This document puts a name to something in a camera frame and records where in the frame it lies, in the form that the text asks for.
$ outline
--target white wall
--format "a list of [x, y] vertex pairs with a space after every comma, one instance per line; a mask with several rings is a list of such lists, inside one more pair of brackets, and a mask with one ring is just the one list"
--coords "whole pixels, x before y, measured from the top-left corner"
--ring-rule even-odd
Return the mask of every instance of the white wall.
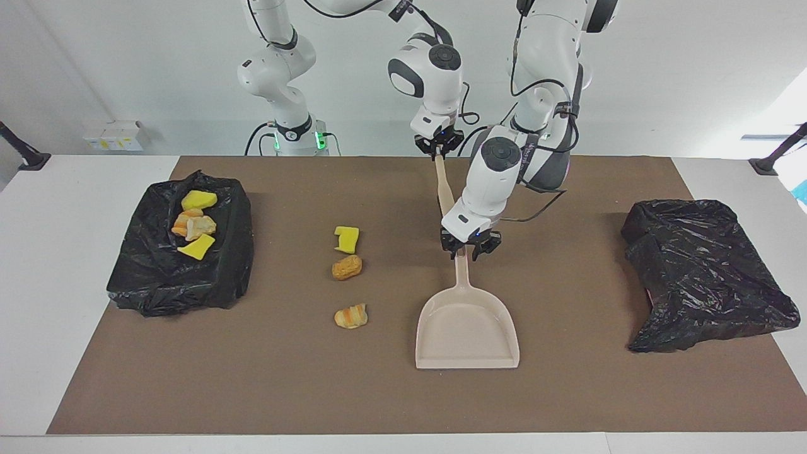
[[753, 132], [786, 136], [797, 129], [794, 124], [807, 121], [807, 69], [765, 111], [762, 120]]
[[[112, 114], [143, 122], [149, 153], [240, 153], [254, 125], [271, 117], [236, 81], [236, 67], [261, 46], [238, 0], [28, 1]], [[318, 52], [296, 86], [344, 151], [418, 154], [408, 130], [417, 104], [386, 76], [408, 31], [379, 13], [333, 20], [301, 0], [288, 3]], [[511, 105], [505, 58], [514, 2], [417, 3], [454, 35], [473, 86], [468, 107], [498, 122]], [[800, 0], [621, 3], [617, 21], [583, 41], [594, 82], [578, 153], [731, 156], [721, 141], [741, 136], [807, 67]], [[40, 149], [81, 151], [80, 123], [92, 107], [52, 72], [34, 31], [1, 17], [0, 116]]]

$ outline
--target plastic wrap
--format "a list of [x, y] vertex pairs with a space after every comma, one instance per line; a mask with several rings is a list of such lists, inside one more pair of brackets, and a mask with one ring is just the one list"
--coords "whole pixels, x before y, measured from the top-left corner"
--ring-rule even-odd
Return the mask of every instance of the plastic wrap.
[[631, 351], [685, 350], [799, 325], [737, 216], [716, 200], [650, 200], [622, 227], [652, 309]]
[[[177, 251], [187, 244], [171, 233], [182, 198], [192, 189], [214, 192], [205, 208], [217, 224], [215, 243], [201, 261]], [[202, 307], [230, 308], [249, 285], [253, 262], [252, 215], [236, 179], [197, 171], [182, 181], [148, 187], [132, 215], [120, 255], [107, 285], [121, 309], [146, 317], [174, 315]]]

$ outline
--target black cable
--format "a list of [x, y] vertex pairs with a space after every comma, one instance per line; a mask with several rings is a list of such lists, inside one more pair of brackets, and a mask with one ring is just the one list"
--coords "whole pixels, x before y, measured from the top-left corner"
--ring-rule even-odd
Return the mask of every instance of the black cable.
[[512, 107], [510, 107], [510, 110], [506, 114], [504, 114], [504, 118], [499, 122], [499, 125], [504, 124], [504, 121], [507, 119], [507, 117], [510, 116], [510, 114], [512, 114], [512, 111], [516, 110], [517, 105], [518, 105], [518, 103], [515, 103], [515, 104], [512, 105]]
[[255, 10], [252, 9], [252, 1], [251, 0], [249, 2], [247, 2], [247, 6], [249, 7], [249, 13], [252, 15], [253, 21], [255, 22], [255, 28], [257, 28], [257, 32], [261, 34], [261, 38], [264, 41], [266, 41], [266, 43], [268, 44], [269, 40], [267, 40], [266, 36], [264, 36], [263, 30], [261, 30], [261, 26], [257, 24], [257, 17], [255, 17]]
[[572, 151], [577, 146], [577, 142], [580, 141], [580, 131], [577, 129], [577, 119], [575, 116], [569, 115], [569, 124], [571, 124], [571, 130], [575, 133], [575, 139], [574, 141], [571, 142], [571, 145], [567, 146], [564, 149], [549, 148], [540, 145], [535, 145], [535, 148], [542, 149], [544, 151], [550, 151], [552, 153], [568, 153]]
[[[462, 103], [460, 103], [459, 106], [459, 118], [462, 120], [463, 123], [467, 124], [468, 126], [474, 126], [478, 124], [479, 121], [482, 120], [482, 117], [479, 116], [479, 114], [476, 112], [465, 112], [465, 101], [466, 99], [468, 99], [468, 94], [470, 93], [470, 83], [463, 82], [462, 84], [466, 87], [466, 90], [465, 90], [465, 96], [462, 97]], [[476, 116], [476, 121], [470, 122], [466, 120], [465, 117], [467, 116]]]
[[540, 187], [535, 187], [532, 184], [527, 183], [522, 177], [518, 177], [518, 184], [524, 185], [530, 191], [535, 191], [538, 194], [557, 194], [559, 192], [566, 192], [566, 189], [541, 189]]
[[462, 151], [465, 149], [465, 144], [466, 144], [466, 143], [468, 143], [468, 141], [470, 141], [470, 139], [471, 139], [471, 138], [472, 138], [472, 137], [473, 137], [473, 136], [474, 136], [474, 135], [475, 135], [477, 132], [482, 131], [483, 129], [487, 129], [487, 126], [480, 126], [480, 127], [476, 128], [476, 129], [474, 129], [474, 130], [473, 130], [473, 131], [472, 131], [472, 132], [471, 132], [471, 133], [468, 135], [468, 137], [466, 137], [466, 138], [465, 138], [465, 140], [464, 140], [464, 141], [462, 141], [462, 145], [460, 145], [460, 146], [459, 146], [459, 152], [457, 153], [457, 158], [459, 158], [459, 157], [461, 157], [461, 156], [462, 156]]
[[339, 156], [341, 156], [342, 155], [342, 148], [339, 146], [339, 137], [337, 137], [337, 135], [334, 134], [333, 132], [323, 132], [322, 133], [322, 137], [330, 137], [330, 136], [333, 136], [333, 140], [336, 141], [336, 143], [337, 143], [337, 153], [339, 154]]
[[800, 150], [800, 149], [803, 149], [803, 148], [804, 148], [804, 147], [806, 147], [806, 146], [807, 146], [807, 144], [803, 144], [802, 146], [800, 146], [800, 147], [799, 147], [799, 148], [797, 148], [797, 149], [792, 149], [792, 150], [788, 151], [787, 153], [783, 154], [783, 155], [782, 155], [782, 158], [784, 158], [785, 156], [789, 156], [790, 154], [793, 154], [794, 152], [796, 152], [796, 151], [798, 151], [798, 150]]
[[313, 9], [314, 11], [320, 13], [321, 15], [323, 15], [325, 17], [329, 17], [331, 19], [346, 19], [348, 17], [353, 17], [353, 16], [355, 16], [355, 15], [357, 15], [359, 13], [363, 13], [364, 11], [369, 10], [370, 8], [372, 8], [373, 6], [378, 5], [380, 2], [383, 2], [384, 0], [374, 0], [370, 4], [368, 4], [366, 6], [362, 6], [361, 8], [355, 10], [354, 12], [348, 13], [346, 15], [332, 15], [331, 13], [326, 13], [325, 11], [322, 11], [321, 9], [319, 9], [316, 6], [312, 5], [312, 3], [309, 2], [308, 0], [303, 0], [303, 1], [305, 2], [306, 5], [308, 5], [308, 7], [310, 7], [311, 9]]
[[539, 81], [536, 81], [536, 82], [533, 82], [533, 83], [527, 85], [522, 90], [519, 90], [518, 93], [515, 93], [513, 91], [513, 83], [515, 83], [513, 81], [513, 78], [516, 77], [516, 62], [518, 61], [518, 50], [517, 50], [517, 48], [518, 48], [518, 40], [519, 40], [519, 38], [521, 38], [521, 25], [523, 23], [524, 23], [524, 16], [519, 16], [519, 18], [518, 18], [518, 30], [516, 30], [516, 39], [513, 40], [513, 42], [512, 42], [512, 68], [510, 70], [510, 95], [512, 97], [516, 98], [518, 96], [521, 96], [527, 90], [533, 88], [534, 86], [538, 86], [538, 85], [545, 84], [545, 83], [553, 83], [553, 84], [555, 84], [557, 86], [560, 86], [561, 88], [566, 88], [566, 86], [563, 85], [562, 82], [560, 82], [559, 80], [556, 80], [556, 79], [541, 79]]
[[263, 156], [263, 139], [264, 139], [264, 137], [272, 137], [274, 139], [274, 134], [271, 133], [271, 132], [268, 132], [267, 134], [264, 134], [263, 136], [258, 138], [258, 140], [257, 140], [257, 151], [261, 156]]
[[410, 2], [409, 6], [411, 6], [412, 9], [414, 9], [417, 12], [417, 14], [419, 14], [420, 17], [422, 17], [423, 20], [425, 20], [426, 23], [428, 23], [429, 26], [431, 26], [432, 30], [434, 30], [434, 38], [437, 41], [442, 41], [443, 44], [448, 44], [449, 46], [454, 45], [454, 40], [451, 39], [451, 35], [449, 34], [449, 31], [446, 30], [445, 27], [443, 27], [439, 23], [435, 22], [432, 18], [429, 17], [429, 15], [426, 14], [425, 11], [418, 8], [413, 3]]
[[260, 126], [258, 126], [257, 128], [255, 128], [255, 130], [253, 131], [252, 135], [250, 135], [250, 136], [249, 136], [249, 140], [247, 141], [247, 146], [246, 146], [246, 148], [244, 148], [244, 156], [249, 155], [249, 147], [252, 145], [252, 141], [253, 141], [253, 139], [255, 138], [255, 136], [257, 135], [258, 131], [260, 131], [261, 129], [266, 128], [266, 127], [268, 127], [268, 126], [269, 126], [269, 124], [268, 124], [268, 123], [261, 123], [261, 125], [260, 125]]
[[543, 191], [543, 190], [539, 190], [539, 189], [537, 189], [537, 188], [535, 188], [533, 186], [530, 186], [529, 183], [527, 183], [527, 182], [525, 182], [525, 186], [530, 188], [530, 189], [533, 189], [534, 191], [553, 192], [553, 193], [555, 193], [555, 197], [553, 197], [552, 200], [549, 201], [549, 203], [544, 205], [544, 208], [541, 208], [540, 210], [538, 210], [538, 212], [536, 212], [535, 214], [533, 214], [530, 217], [525, 217], [524, 219], [518, 219], [518, 218], [515, 218], [515, 217], [503, 217], [503, 218], [501, 218], [501, 221], [507, 221], [507, 222], [530, 222], [531, 220], [533, 220], [536, 217], [543, 214], [544, 211], [549, 209], [549, 207], [552, 206], [552, 204], [555, 203], [556, 200], [560, 199], [561, 195], [566, 194], [566, 191], [567, 191], [566, 189], [554, 189], [554, 190], [551, 190], [551, 191]]

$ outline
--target wall socket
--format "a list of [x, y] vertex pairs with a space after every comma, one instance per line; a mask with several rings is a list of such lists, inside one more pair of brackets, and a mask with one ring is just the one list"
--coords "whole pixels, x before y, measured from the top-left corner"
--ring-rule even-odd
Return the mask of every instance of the wall socket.
[[84, 141], [97, 151], [143, 151], [147, 140], [139, 121], [118, 120], [84, 133]]

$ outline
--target brown mat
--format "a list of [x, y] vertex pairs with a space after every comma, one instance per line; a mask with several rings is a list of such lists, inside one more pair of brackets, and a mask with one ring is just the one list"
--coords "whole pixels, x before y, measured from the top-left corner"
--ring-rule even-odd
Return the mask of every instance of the brown mat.
[[[769, 335], [673, 354], [625, 345], [648, 314], [619, 229], [633, 202], [689, 198], [666, 158], [574, 157], [545, 216], [501, 225], [471, 281], [509, 307], [517, 370], [418, 371], [423, 304], [453, 285], [425, 158], [182, 158], [241, 180], [255, 266], [231, 310], [145, 319], [107, 309], [51, 434], [804, 431], [807, 397]], [[467, 162], [448, 162], [454, 192]], [[509, 216], [546, 200], [517, 188]], [[336, 282], [336, 225], [362, 229], [362, 275]], [[333, 313], [367, 303], [370, 323]]]

